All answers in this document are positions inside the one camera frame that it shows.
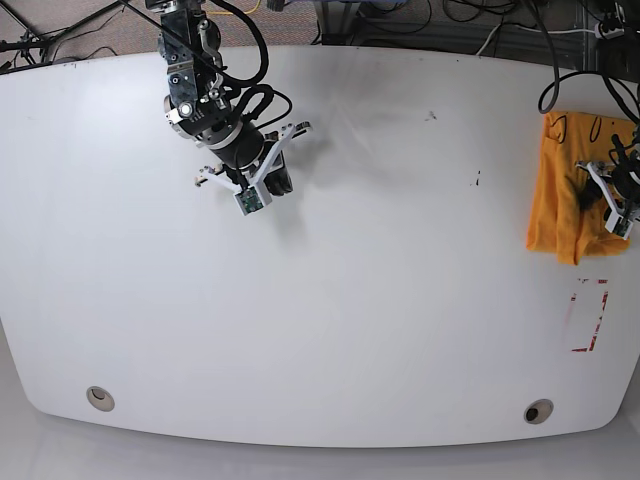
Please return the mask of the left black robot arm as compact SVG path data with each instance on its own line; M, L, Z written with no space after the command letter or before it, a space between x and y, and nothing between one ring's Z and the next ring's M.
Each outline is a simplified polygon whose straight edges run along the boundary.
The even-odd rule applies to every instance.
M639 221L639 126L634 129L630 144L624 145L617 134L611 141L608 161L576 164L588 176L578 194L578 205L586 211L604 199L606 230L626 239Z

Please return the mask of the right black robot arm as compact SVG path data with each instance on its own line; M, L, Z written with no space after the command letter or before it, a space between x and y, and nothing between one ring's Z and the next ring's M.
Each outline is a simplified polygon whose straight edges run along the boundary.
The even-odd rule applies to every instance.
M157 13L158 51L167 64L169 93L164 100L170 126L182 137L210 150L218 162L199 170L195 184L220 179L242 198L259 187L281 197L293 184L282 152L286 138L308 131L303 123L265 133L256 121L283 93L264 83L269 67L264 37L248 13L227 2L217 7L242 21L259 50L259 68L247 79L227 73L220 53L222 37L201 1L148 1Z

